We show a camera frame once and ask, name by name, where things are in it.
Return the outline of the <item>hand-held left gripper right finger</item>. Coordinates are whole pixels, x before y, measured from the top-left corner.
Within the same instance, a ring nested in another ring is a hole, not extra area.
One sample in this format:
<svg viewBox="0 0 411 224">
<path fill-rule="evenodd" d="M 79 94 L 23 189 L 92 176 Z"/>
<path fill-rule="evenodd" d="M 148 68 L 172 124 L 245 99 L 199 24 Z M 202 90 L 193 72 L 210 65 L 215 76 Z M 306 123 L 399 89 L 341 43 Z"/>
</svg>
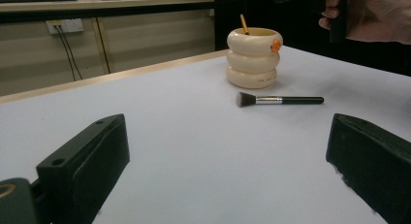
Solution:
<svg viewBox="0 0 411 224">
<path fill-rule="evenodd" d="M 326 152 L 342 180 L 388 224 L 411 224 L 411 143 L 337 113 Z"/>
</svg>

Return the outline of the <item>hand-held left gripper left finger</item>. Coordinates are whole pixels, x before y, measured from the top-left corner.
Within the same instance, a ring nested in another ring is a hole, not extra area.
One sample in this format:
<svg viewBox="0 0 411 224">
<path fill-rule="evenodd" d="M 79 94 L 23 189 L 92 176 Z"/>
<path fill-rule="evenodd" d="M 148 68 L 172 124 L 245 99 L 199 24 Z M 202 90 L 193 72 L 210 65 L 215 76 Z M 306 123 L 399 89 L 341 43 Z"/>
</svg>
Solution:
<svg viewBox="0 0 411 224">
<path fill-rule="evenodd" d="M 37 166 L 51 224 L 91 224 L 130 162 L 125 116 L 93 122 Z"/>
</svg>

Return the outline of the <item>cream ringed brush holder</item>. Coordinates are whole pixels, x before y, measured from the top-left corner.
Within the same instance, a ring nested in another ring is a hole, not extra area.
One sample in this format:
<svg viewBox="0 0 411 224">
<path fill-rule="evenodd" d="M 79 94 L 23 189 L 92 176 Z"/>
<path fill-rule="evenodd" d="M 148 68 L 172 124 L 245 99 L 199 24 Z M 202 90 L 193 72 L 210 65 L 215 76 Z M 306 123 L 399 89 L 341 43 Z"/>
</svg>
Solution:
<svg viewBox="0 0 411 224">
<path fill-rule="evenodd" d="M 249 27 L 233 30 L 227 37 L 227 80 L 236 86 L 261 89 L 274 84 L 283 38 L 275 30 Z"/>
</svg>

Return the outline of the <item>thin grey orange-tipped brush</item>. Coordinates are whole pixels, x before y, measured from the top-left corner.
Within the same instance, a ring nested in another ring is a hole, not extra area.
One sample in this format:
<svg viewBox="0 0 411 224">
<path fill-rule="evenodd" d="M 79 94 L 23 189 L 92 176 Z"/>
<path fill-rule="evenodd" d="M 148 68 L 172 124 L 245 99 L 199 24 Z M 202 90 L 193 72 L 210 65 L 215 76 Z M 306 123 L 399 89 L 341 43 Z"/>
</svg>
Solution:
<svg viewBox="0 0 411 224">
<path fill-rule="evenodd" d="M 239 18 L 240 18 L 240 22 L 241 22 L 241 26 L 242 26 L 242 29 L 243 29 L 244 34 L 245 34 L 245 35 L 249 35 L 249 30 L 248 30 L 248 27 L 247 27 L 247 24 L 246 24 L 246 20 L 245 20 L 244 15 L 243 15 L 243 14 L 240 14 L 240 15 L 239 15 Z"/>
</svg>

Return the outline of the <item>black curtain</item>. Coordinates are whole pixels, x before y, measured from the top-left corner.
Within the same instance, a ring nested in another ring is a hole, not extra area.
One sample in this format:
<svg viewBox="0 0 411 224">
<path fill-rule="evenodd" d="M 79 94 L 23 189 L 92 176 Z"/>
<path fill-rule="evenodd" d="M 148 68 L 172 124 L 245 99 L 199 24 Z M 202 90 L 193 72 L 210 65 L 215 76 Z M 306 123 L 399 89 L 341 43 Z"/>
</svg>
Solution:
<svg viewBox="0 0 411 224">
<path fill-rule="evenodd" d="M 227 47 L 228 34 L 246 24 L 280 32 L 284 44 L 387 72 L 411 77 L 411 46 L 400 43 L 360 43 L 329 41 L 329 31 L 318 25 L 320 15 L 312 10 L 310 0 L 276 4 L 274 0 L 214 0 L 215 48 Z"/>
</svg>

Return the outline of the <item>beige desk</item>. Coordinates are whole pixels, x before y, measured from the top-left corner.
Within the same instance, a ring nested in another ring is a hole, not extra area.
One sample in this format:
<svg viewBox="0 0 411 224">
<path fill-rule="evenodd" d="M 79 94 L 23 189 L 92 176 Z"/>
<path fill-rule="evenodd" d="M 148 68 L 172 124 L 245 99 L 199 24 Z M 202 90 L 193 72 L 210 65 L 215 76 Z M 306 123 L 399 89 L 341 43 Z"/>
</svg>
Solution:
<svg viewBox="0 0 411 224">
<path fill-rule="evenodd" d="M 0 4 L 0 96 L 211 52 L 214 0 Z M 47 20 L 80 18 L 51 35 Z"/>
</svg>

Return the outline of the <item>black-handled makeup brush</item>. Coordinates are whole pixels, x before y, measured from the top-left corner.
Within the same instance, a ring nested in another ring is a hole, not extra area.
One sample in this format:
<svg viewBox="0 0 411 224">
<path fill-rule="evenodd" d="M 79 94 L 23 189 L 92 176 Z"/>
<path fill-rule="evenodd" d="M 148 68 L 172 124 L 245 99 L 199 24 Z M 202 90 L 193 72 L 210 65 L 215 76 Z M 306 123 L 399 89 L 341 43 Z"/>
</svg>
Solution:
<svg viewBox="0 0 411 224">
<path fill-rule="evenodd" d="M 237 105 L 241 108 L 254 105 L 321 105 L 323 97 L 256 96 L 244 92 L 237 94 Z"/>
</svg>

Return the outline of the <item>white wall socket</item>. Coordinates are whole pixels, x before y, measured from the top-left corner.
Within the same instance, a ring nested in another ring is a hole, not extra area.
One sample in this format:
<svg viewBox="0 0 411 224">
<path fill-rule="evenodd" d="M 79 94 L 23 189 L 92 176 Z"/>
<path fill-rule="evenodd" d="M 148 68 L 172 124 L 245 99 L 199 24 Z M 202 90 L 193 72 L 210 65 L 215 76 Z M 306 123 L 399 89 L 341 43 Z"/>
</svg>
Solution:
<svg viewBox="0 0 411 224">
<path fill-rule="evenodd" d="M 51 35 L 58 33 L 78 33 L 83 31 L 80 18 L 47 20 L 47 29 Z"/>
</svg>

